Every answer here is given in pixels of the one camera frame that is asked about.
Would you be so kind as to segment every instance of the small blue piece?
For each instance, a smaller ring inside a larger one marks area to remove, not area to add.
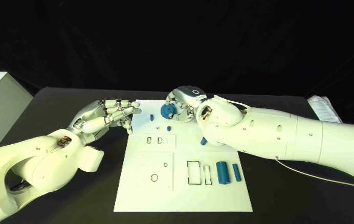
[[[160,107],[160,115],[165,119],[170,119],[170,117],[168,116],[169,114],[176,114],[178,113],[178,109],[175,108],[175,105],[163,105]]]
[[[220,184],[225,185],[230,183],[227,162],[217,162],[218,180]]]
[[[241,181],[241,175],[240,175],[237,164],[233,164],[233,168],[234,168],[236,180],[240,182]]]
[[[208,140],[202,137],[202,139],[201,139],[201,145],[205,146],[207,142],[208,142]]]

